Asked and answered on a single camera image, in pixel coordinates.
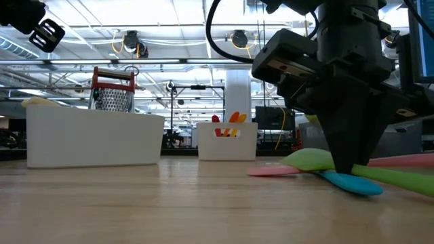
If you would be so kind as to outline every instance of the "spatula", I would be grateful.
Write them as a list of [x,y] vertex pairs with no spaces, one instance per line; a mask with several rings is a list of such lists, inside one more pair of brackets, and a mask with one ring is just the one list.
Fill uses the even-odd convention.
[[[293,174],[303,174],[303,173],[313,173],[300,171],[291,166],[277,166],[277,167],[257,167],[248,169],[249,176],[286,176]],[[381,187],[370,182],[359,178],[357,176],[349,176],[346,174],[338,174],[333,171],[317,172],[316,174],[324,177],[326,180],[330,181],[335,186],[359,195],[374,196],[382,193]]]
[[[417,155],[404,155],[396,157],[384,157],[371,159],[368,164],[369,167],[432,167],[434,166],[434,153],[422,153]],[[299,169],[291,166],[268,166],[256,167],[248,169],[247,175],[272,177],[284,176],[291,174],[304,173]]]
[[[238,120],[238,117],[239,117],[239,112],[233,113],[231,118],[229,118],[229,123],[235,123]],[[231,128],[225,129],[223,136],[227,137],[229,135],[230,130]]]
[[[244,123],[245,119],[247,118],[246,114],[242,114],[238,117],[236,123]],[[238,129],[233,129],[231,132],[231,137],[235,137],[238,133]]]
[[434,166],[434,153],[371,159],[368,165],[371,167],[432,167]]
[[[211,121],[212,121],[212,123],[219,123],[220,118],[218,118],[217,115],[212,115]],[[217,137],[222,136],[222,129],[215,129],[214,132],[216,132]]]
[[[298,150],[283,159],[282,162],[303,171],[334,169],[333,158],[330,152],[315,148]],[[434,197],[434,176],[404,173],[362,165],[354,165],[351,173],[356,176],[377,180],[422,195]]]
[[347,192],[363,196],[376,196],[383,192],[379,185],[357,176],[340,174],[334,171],[321,171],[317,172],[317,174]]

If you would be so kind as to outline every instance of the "yellow cable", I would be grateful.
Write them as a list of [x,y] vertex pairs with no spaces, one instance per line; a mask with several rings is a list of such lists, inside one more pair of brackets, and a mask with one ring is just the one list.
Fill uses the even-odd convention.
[[[115,32],[113,33],[113,41],[115,40],[116,32],[117,32],[117,31],[115,31]],[[123,51],[123,37],[122,37],[122,46],[121,46],[121,51],[117,51],[117,50],[116,50],[116,48],[115,48],[115,42],[112,42],[112,43],[111,43],[111,47],[113,48],[113,51],[115,51],[115,53],[120,54],[120,53]]]
[[271,98],[271,100],[272,101],[274,101],[274,103],[276,103],[276,105],[282,110],[282,112],[283,112],[283,121],[282,121],[282,128],[280,129],[281,131],[280,131],[280,134],[279,134],[279,139],[277,140],[277,143],[276,143],[276,147],[274,148],[274,150],[277,150],[277,147],[279,146],[279,144],[280,144],[280,140],[281,140],[281,138],[282,138],[282,133],[283,133],[283,129],[284,129],[284,127],[285,127],[285,122],[286,122],[286,112],[285,112],[285,110],[276,102],[276,100],[274,100],[274,98],[272,97],[272,95],[270,94],[270,92],[268,91],[268,89],[266,88],[266,87],[264,87],[265,88],[265,91],[267,92],[267,94],[269,95],[269,97]]
[[250,50],[247,48],[247,54],[249,54],[249,58],[252,58],[252,55],[250,55]]

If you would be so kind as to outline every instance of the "orange utensil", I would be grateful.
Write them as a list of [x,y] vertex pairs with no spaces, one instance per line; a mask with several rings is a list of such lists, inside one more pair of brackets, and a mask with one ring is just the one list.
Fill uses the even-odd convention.
[[[211,120],[213,123],[219,123],[220,122],[220,119],[218,118],[217,115],[213,115]],[[216,136],[218,136],[218,137],[222,136],[222,129],[215,129],[214,131],[216,132]]]
[[[238,117],[239,117],[239,112],[235,112],[235,113],[233,113],[233,115],[232,115],[231,118],[229,119],[229,123],[235,123],[235,122],[237,122]],[[225,131],[224,131],[224,133],[223,133],[223,136],[224,136],[224,137],[227,137],[227,136],[229,135],[230,130],[231,130],[231,129],[225,129]]]
[[[245,119],[247,118],[246,114],[242,114],[238,117],[238,120],[236,121],[236,123],[244,123]],[[238,133],[238,129],[233,129],[232,133],[231,133],[231,137],[235,137]]]

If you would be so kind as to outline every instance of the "white container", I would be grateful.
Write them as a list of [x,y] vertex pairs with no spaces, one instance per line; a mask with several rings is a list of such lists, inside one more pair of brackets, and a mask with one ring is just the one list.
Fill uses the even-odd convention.
[[30,105],[27,167],[156,164],[164,117]]
[[[217,137],[215,129],[238,129],[237,137]],[[254,161],[256,158],[257,123],[198,123],[199,160]]]

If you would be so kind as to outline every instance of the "desk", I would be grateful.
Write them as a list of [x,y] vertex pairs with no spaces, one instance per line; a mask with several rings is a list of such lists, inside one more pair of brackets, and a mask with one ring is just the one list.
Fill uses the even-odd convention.
[[25,162],[2,163],[1,242],[432,243],[434,199],[392,186],[361,198],[309,174],[245,175],[262,164],[164,157],[149,166],[27,170]]

